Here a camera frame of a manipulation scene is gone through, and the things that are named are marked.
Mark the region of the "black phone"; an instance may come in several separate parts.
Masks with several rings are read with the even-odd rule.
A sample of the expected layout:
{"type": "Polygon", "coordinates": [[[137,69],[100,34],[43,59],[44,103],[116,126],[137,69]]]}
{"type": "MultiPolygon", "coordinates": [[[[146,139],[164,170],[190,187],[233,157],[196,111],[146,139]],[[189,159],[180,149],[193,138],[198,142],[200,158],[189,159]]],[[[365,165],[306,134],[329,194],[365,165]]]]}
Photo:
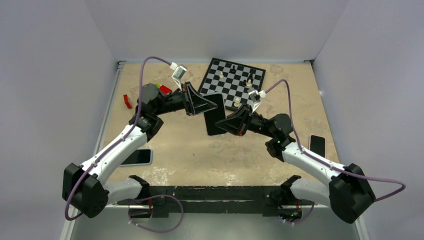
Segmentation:
{"type": "Polygon", "coordinates": [[[206,94],[203,96],[205,99],[217,104],[217,108],[207,111],[203,114],[206,126],[206,133],[208,136],[217,136],[225,134],[226,131],[216,127],[216,122],[226,118],[226,108],[223,95],[221,93],[206,94]]]}

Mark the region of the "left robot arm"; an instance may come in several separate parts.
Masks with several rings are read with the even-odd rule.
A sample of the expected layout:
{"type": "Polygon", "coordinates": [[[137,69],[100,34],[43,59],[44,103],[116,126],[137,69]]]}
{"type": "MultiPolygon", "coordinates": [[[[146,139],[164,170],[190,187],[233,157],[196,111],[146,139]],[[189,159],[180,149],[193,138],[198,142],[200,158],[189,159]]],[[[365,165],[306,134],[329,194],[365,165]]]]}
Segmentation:
{"type": "Polygon", "coordinates": [[[97,216],[106,205],[131,199],[138,205],[146,203],[149,191],[140,177],[130,176],[122,182],[107,185],[111,174],[136,150],[148,143],[164,124],[159,117],[184,110],[188,116],[217,109],[218,105],[204,98],[185,82],[171,94],[164,95],[153,83],[140,88],[137,112],[124,130],[104,149],[76,165],[70,163],[63,173],[62,198],[66,201],[65,218],[73,221],[69,208],[80,215],[97,216]]]}

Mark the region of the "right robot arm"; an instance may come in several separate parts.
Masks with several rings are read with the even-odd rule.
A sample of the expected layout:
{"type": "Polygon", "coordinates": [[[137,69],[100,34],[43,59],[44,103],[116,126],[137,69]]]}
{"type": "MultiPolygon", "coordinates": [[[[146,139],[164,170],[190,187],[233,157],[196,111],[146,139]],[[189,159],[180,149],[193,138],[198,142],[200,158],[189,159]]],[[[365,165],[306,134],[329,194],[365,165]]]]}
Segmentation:
{"type": "Polygon", "coordinates": [[[309,200],[330,207],[342,221],[352,224],[376,201],[369,177],[358,165],[345,166],[330,161],[292,138],[290,133],[294,129],[286,113],[267,119],[253,112],[251,107],[242,105],[225,119],[217,121],[215,126],[235,136],[241,137],[252,131],[270,137],[265,146],[273,158],[302,169],[319,180],[320,183],[315,184],[293,177],[280,191],[282,200],[288,204],[298,199],[309,200]]]}

